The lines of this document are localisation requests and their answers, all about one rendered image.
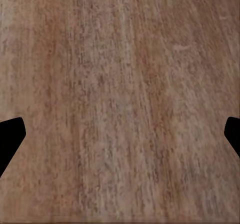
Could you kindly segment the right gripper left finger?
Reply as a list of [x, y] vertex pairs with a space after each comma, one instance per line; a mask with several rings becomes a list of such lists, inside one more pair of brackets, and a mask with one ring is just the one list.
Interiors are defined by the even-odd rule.
[[0, 177], [26, 137], [22, 117], [0, 122]]

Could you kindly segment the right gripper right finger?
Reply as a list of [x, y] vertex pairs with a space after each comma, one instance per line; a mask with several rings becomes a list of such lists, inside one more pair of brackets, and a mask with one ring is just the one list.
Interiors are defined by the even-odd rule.
[[224, 135], [240, 157], [240, 119], [235, 117], [228, 117]]

